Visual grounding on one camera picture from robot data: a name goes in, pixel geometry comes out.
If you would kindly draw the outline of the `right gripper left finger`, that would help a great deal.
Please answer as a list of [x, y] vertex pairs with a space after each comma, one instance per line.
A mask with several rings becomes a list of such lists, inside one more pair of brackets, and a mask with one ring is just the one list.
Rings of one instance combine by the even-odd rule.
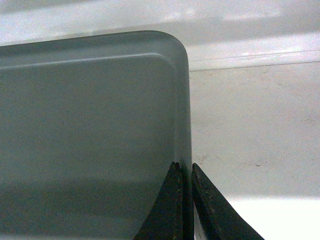
[[182, 240], [185, 235], [185, 164], [173, 161], [135, 240]]

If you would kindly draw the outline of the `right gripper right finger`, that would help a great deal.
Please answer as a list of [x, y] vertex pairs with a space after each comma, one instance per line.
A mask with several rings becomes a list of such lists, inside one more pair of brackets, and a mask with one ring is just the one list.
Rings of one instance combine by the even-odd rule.
[[262, 240], [211, 182], [200, 166], [192, 164], [193, 202], [208, 240]]

